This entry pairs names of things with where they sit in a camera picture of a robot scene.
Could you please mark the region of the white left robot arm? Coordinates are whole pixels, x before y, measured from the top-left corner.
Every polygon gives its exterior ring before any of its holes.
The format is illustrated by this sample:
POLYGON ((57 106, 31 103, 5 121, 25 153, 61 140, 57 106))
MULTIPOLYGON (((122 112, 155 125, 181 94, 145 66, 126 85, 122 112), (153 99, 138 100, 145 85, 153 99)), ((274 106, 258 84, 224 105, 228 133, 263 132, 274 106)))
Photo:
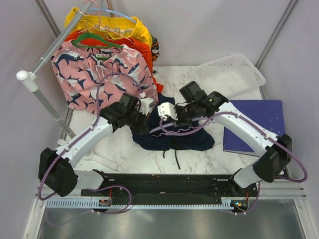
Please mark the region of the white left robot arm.
POLYGON ((60 197, 69 195, 74 189, 92 189, 99 196, 106 195, 109 183, 100 172, 76 171, 75 167, 96 144, 119 128, 129 126, 136 133, 148 133, 147 119, 155 104, 152 98, 138 99, 124 93, 118 102, 101 109, 93 123, 69 142, 54 150, 46 148, 40 155, 39 199, 45 199, 41 195, 43 186, 60 197))

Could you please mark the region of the translucent lilac hanger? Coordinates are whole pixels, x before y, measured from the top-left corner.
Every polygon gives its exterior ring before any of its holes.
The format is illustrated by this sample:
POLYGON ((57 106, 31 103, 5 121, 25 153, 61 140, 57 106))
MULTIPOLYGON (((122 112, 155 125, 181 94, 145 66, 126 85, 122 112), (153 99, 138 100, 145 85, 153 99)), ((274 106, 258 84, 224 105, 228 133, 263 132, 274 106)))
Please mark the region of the translucent lilac hanger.
MULTIPOLYGON (((177 131, 173 131, 173 132, 174 133, 189 132, 189 131, 192 131, 192 130, 195 130, 195 129, 199 128, 201 125, 203 127, 205 127, 205 126, 207 126, 209 124, 215 123, 215 121, 211 120, 207 124, 204 124, 208 120, 208 118, 206 118, 206 117, 199 117, 199 118, 192 119, 193 122, 199 122, 201 120, 203 121, 203 123, 200 123, 197 126, 193 126, 193 125, 191 125, 189 127, 178 126, 177 127, 177 131)), ((163 128, 168 128, 168 127, 171 127, 171 126, 174 127, 174 123, 173 122, 162 123, 162 126, 158 126, 158 127, 155 127, 153 129, 151 129, 149 131, 148 136, 159 137, 161 135, 167 135, 167 133, 164 132, 163 128)))

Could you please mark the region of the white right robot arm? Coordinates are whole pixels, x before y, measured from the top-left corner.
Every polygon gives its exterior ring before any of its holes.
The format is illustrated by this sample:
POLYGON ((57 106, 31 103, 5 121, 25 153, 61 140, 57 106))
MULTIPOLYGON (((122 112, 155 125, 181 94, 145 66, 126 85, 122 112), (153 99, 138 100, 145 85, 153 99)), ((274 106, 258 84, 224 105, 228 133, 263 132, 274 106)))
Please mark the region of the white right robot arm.
POLYGON ((271 183, 279 178, 291 161, 290 136, 278 136, 264 129, 242 114, 225 96, 216 91, 207 94, 195 81, 179 91, 187 104, 176 107, 178 122, 187 123, 196 117, 207 117, 229 129, 258 155, 258 160, 239 169, 231 177, 228 190, 232 195, 240 196, 256 182, 271 183))

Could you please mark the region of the navy blue shorts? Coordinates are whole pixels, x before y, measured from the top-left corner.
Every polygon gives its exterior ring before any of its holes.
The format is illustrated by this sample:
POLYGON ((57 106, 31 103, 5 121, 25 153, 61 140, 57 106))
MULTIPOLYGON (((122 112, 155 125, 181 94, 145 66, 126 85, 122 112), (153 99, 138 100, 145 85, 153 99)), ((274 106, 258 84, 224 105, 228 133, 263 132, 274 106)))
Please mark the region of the navy blue shorts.
POLYGON ((213 137, 204 129, 185 136, 166 135, 159 123, 160 117, 155 108, 148 120, 149 134, 137 134, 132 131, 133 141, 145 150, 163 152, 171 149, 206 151, 212 149, 215 144, 213 137))

